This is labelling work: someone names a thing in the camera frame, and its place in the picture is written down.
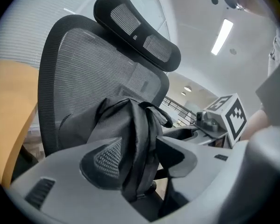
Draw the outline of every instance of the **white wall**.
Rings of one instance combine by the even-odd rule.
[[[182,106],[185,106],[186,103],[191,103],[199,107],[199,109],[203,109],[217,99],[216,95],[177,72],[168,73],[168,78],[170,86],[167,97]],[[188,92],[184,89],[187,85],[190,85],[192,92]]]
[[[193,113],[201,111],[201,108],[193,104],[191,101],[187,101],[184,105],[188,110],[191,110]]]

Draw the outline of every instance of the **black mesh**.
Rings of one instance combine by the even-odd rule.
[[[181,62],[177,46],[161,36],[136,10],[130,0],[97,0],[96,21],[116,33],[163,71],[174,71]]]
[[[61,149],[62,120],[105,97],[130,96],[159,106],[168,78],[96,22],[69,15],[46,40],[39,73],[38,109],[46,155]]]
[[[121,161],[121,140],[112,144],[94,156],[94,166],[99,172],[119,179]]]

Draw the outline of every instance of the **metal railing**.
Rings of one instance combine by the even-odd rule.
[[[193,113],[191,110],[188,110],[184,106],[180,105],[179,103],[175,102],[174,100],[170,99],[169,97],[165,97],[162,101],[162,104],[167,105],[174,110],[178,111],[178,121],[175,123],[176,127],[185,126],[185,125],[192,125],[196,119],[196,114]]]

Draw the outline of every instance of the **recessed light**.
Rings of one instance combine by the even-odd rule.
[[[189,85],[185,86],[184,88],[185,88],[185,90],[188,91],[188,92],[191,92],[191,91],[192,91],[192,88],[191,88],[191,86],[189,86]]]
[[[218,55],[219,51],[223,47],[223,45],[231,31],[232,26],[233,26],[233,23],[231,21],[224,19],[219,36],[216,40],[213,50],[211,50],[212,54]]]
[[[231,54],[236,55],[237,54],[237,50],[235,50],[234,48],[229,50]]]

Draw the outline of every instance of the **mesh headrest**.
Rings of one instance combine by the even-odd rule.
[[[93,15],[100,25],[117,34],[159,69],[178,68],[181,62],[178,47],[160,35],[130,0],[97,0]]]

